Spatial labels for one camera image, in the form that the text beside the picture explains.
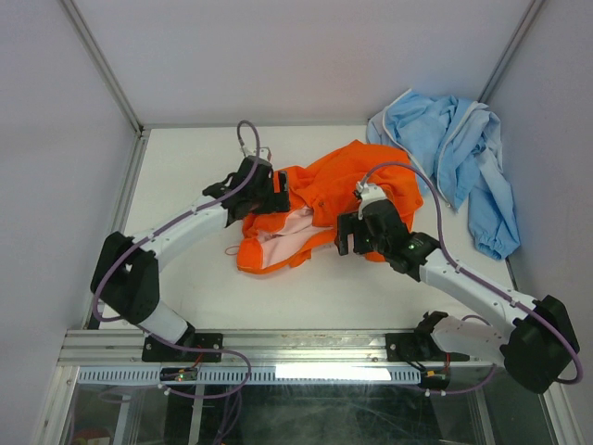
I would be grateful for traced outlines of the orange zip jacket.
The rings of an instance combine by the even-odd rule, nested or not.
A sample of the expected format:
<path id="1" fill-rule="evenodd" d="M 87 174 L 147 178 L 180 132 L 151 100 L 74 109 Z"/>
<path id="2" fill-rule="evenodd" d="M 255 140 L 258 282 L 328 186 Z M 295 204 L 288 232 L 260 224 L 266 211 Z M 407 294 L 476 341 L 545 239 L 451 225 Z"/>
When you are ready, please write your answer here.
<path id="1" fill-rule="evenodd" d="M 243 219 L 243 240 L 236 267 L 243 273 L 272 273 L 309 260 L 315 248 L 334 242 L 337 218 L 357 207 L 356 184 L 378 164 L 409 164 L 408 156 L 391 146 L 355 140 L 308 167 L 286 169 L 290 210 L 250 214 Z"/>

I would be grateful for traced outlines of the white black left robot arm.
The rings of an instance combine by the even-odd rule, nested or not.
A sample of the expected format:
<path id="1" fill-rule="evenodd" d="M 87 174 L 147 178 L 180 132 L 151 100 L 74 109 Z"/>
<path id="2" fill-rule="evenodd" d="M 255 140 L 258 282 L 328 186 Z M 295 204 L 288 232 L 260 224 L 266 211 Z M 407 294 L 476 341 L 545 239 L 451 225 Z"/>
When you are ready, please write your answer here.
<path id="1" fill-rule="evenodd" d="M 160 273 L 198 241 L 250 214 L 289 210 L 288 173 L 250 155 L 237 172 L 207 186 L 171 220 L 133 236 L 109 235 L 90 289 L 120 319 L 161 340 L 172 359 L 186 359 L 193 352 L 196 329 L 162 300 Z"/>

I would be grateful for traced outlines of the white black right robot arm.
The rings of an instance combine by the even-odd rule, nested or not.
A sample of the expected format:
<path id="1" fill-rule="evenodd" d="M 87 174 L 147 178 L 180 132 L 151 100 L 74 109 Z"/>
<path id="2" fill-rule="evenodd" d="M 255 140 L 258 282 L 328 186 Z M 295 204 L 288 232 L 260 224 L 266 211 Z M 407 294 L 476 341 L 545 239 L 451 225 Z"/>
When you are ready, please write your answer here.
<path id="1" fill-rule="evenodd" d="M 395 272 L 448 294 L 480 317 L 474 323 L 444 311 L 426 313 L 414 338 L 396 348 L 401 359 L 473 356 L 504 368 L 536 394 L 560 382 L 569 365 L 583 375 L 578 341 L 561 301 L 498 287 L 452 259 L 432 236 L 409 231 L 388 199 L 340 214 L 335 244 L 340 255 L 382 255 Z"/>

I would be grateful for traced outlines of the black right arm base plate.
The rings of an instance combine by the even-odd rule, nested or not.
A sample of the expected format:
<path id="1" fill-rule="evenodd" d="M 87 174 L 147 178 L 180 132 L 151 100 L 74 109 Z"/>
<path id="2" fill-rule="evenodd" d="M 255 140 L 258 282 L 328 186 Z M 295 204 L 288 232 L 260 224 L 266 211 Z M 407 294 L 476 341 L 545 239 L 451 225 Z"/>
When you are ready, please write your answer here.
<path id="1" fill-rule="evenodd" d="M 387 333 L 385 335 L 386 358 L 389 362 L 468 362 L 470 357 L 462 353 L 446 353 L 427 334 L 415 332 Z"/>

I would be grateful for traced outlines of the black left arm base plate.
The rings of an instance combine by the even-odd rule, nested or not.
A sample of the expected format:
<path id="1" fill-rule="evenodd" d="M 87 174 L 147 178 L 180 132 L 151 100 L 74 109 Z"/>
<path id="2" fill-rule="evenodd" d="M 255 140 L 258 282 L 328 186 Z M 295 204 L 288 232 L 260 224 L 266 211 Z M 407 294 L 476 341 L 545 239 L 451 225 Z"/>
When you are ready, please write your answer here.
<path id="1" fill-rule="evenodd" d="M 223 346 L 222 333 L 194 332 L 184 334 L 175 347 L 163 343 L 154 336 L 145 339 L 143 362 L 178 362 L 194 363 L 198 358 L 201 362 L 220 362 Z"/>

